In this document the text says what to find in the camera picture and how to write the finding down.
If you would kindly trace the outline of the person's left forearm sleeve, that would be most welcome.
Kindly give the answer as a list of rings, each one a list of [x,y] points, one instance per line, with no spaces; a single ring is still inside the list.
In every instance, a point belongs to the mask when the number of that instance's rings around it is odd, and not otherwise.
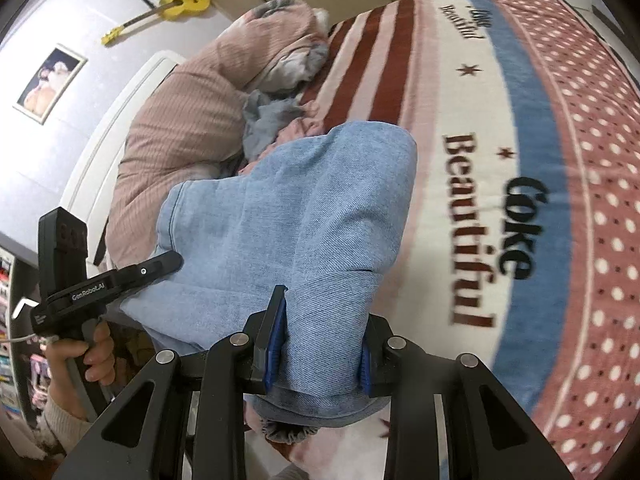
[[[36,445],[47,454],[67,455],[90,427],[90,422],[64,411],[49,399],[34,431]]]

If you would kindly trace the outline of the person's left hand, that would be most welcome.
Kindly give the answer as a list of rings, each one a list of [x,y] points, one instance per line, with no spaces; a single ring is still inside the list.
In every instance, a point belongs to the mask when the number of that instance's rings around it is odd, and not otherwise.
[[[92,346],[87,341],[58,339],[49,341],[46,347],[51,374],[49,398],[63,411],[81,420],[87,420],[87,413],[70,377],[67,362],[81,359],[87,367],[87,382],[109,386],[115,380],[114,340],[107,322],[99,322],[92,339]]]

